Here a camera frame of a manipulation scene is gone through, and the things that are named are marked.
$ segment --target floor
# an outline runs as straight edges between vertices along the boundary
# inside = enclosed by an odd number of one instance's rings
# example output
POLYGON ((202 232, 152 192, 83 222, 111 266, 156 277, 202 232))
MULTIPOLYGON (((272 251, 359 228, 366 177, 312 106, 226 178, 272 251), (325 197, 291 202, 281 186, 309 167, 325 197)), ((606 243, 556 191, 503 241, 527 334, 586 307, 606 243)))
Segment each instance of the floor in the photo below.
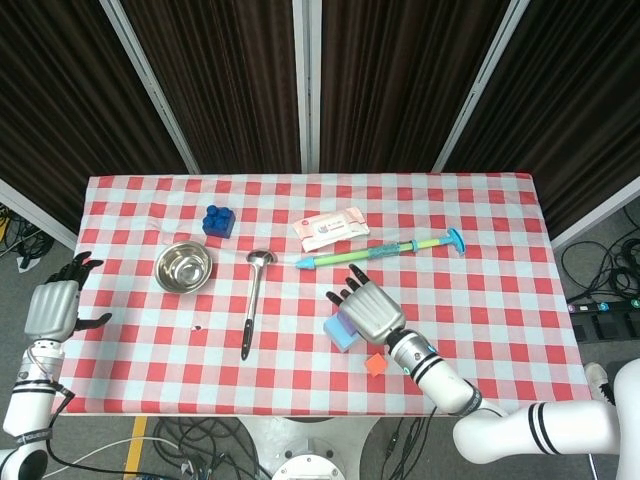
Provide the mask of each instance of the floor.
MULTIPOLYGON (((640 199, 632 202, 627 211, 637 223, 640 223, 640 199)), ((607 247, 617 238, 629 232, 633 226, 622 211, 616 212, 608 219, 601 222, 591 231, 585 233, 579 240, 595 240, 607 247)), ((556 261, 560 264, 562 249, 556 252, 556 261)), ((27 346, 23 336, 23 325, 29 306, 29 299, 33 289, 44 282, 52 273, 66 264, 72 257, 67 248, 56 243, 52 251, 42 259, 40 264, 26 273, 18 274, 16 268, 16 255, 9 254, 0 259, 0 306, 2 314, 0 321, 3 323, 3 348, 0 349, 0 360, 5 368, 0 371, 0 411, 6 411, 11 387, 15 381, 15 374, 20 362, 20 356, 27 346)), ((573 276, 581 282, 588 283, 597 272, 601 255, 598 255, 597 247, 586 245, 576 247, 567 253, 565 263, 573 276)), ((572 296, 580 291, 573 285, 564 272, 560 272, 566 296, 572 296)), ((597 361, 602 363, 610 376, 615 375, 620 366, 638 356, 639 342, 610 342, 591 345, 582 345, 580 351, 583 361, 597 361)), ((384 453, 392 432, 397 425, 397 419, 387 418, 380 420, 373 428, 361 459, 361 478, 380 478, 382 466, 381 453, 384 453)), ((130 417, 61 417, 56 423, 53 439, 54 451, 66 460, 75 460, 94 448, 110 442, 131 436, 133 418, 130 417)), ((158 420, 150 418, 146 432, 152 434, 158 420)), ((403 441, 407 424, 405 422, 401 430, 400 442, 403 441)), ((503 459, 488 465, 472 465, 464 460, 456 451, 451 437, 451 430, 455 419, 437 418, 431 425, 429 441, 424 454, 419 459, 416 470, 409 478, 469 478, 469 479, 539 479, 539 478, 564 478, 587 479, 591 478, 589 463, 586 456, 547 457, 547 456, 516 456, 503 459)), ((246 432, 240 428, 238 435, 245 448, 249 444, 246 432)), ((0 448, 12 448, 13 442, 8 436, 0 436, 0 448)), ((219 451, 231 453, 237 463, 247 470, 251 470, 252 464, 233 439, 219 440, 219 451)), ((87 460, 86 464, 99 465, 106 468, 121 469, 127 458, 127 445, 109 448, 87 460)), ((393 465, 401 447, 396 448, 389 461, 393 465)), ((617 458, 615 456, 596 456, 596 468, 601 480, 613 480, 617 458)), ((48 471, 57 470, 60 466, 50 462, 48 471)), ((140 468, 177 477, 176 470, 161 460, 153 448, 146 442, 140 468)), ((235 478, 232 470, 220 470, 217 478, 235 478)), ((391 469, 385 470, 388 475, 391 469)), ((114 474, 94 474, 80 470, 69 469, 56 475, 60 479, 86 479, 86 478, 122 478, 114 474)))

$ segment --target black handle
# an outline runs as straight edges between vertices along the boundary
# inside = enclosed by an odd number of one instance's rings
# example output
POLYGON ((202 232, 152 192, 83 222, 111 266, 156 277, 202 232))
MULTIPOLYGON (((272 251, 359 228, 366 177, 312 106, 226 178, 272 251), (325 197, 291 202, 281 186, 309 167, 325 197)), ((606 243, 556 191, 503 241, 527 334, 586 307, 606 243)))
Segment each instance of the black handle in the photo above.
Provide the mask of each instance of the black handle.
POLYGON ((246 360, 249 356, 251 337, 253 337, 253 320, 247 318, 244 322, 244 334, 242 335, 242 352, 240 353, 242 360, 246 360))

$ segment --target sponge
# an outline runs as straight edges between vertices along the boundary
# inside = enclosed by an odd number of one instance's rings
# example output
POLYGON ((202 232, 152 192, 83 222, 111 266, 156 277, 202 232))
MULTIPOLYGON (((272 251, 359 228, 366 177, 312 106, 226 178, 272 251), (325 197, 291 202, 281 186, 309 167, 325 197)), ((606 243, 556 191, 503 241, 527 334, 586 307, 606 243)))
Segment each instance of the sponge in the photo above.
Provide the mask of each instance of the sponge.
POLYGON ((387 369, 387 361, 379 353, 376 353, 374 356, 369 357, 369 359, 364 362, 364 364, 366 365, 367 370, 369 370, 369 373, 372 377, 376 377, 381 373, 384 373, 384 371, 387 369))
POLYGON ((342 353, 349 350, 360 339, 355 327, 342 312, 338 312, 325 320, 324 333, 329 335, 333 344, 342 353))

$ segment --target robotic arm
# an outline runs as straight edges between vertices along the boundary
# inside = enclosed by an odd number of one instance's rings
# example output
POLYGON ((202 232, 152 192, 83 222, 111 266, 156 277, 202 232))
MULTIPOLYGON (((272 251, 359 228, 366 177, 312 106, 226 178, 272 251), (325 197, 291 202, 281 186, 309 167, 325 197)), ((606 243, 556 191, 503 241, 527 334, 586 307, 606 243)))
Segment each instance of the robotic arm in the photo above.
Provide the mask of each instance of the robotic arm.
POLYGON ((4 431, 17 443, 13 450, 0 450, 0 480, 39 480, 47 469, 47 441, 51 439, 54 397, 73 394, 58 383, 64 353, 62 343, 74 331, 98 328, 111 314, 98 320, 80 320, 79 292, 91 272, 102 265, 89 260, 90 253, 77 255, 60 272, 36 288, 31 297, 25 334, 33 342, 22 357, 4 420, 4 431))
POLYGON ((365 340, 389 346, 391 357, 442 411, 462 417, 453 430, 461 455, 474 463, 522 454, 619 453, 618 480, 640 478, 640 359, 616 377, 616 405, 569 401, 536 403, 507 414, 447 365, 421 334, 406 330, 403 311, 355 265, 352 292, 327 297, 365 340))

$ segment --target black curtain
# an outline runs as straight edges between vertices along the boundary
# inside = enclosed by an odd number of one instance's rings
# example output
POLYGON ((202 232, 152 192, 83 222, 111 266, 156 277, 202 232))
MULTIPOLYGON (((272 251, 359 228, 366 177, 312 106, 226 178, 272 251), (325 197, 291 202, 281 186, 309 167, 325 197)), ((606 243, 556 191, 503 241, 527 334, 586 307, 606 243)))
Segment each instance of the black curtain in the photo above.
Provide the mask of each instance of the black curtain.
POLYGON ((533 0, 445 170, 533 174, 554 237, 640 175, 637 1, 533 0))
POLYGON ((299 172, 291 0, 125 0, 206 173, 299 172))
POLYGON ((3 1, 0 64, 0 178, 68 228, 91 175, 186 173, 97 1, 3 1))
POLYGON ((321 171, 429 171, 508 3, 324 0, 321 171))

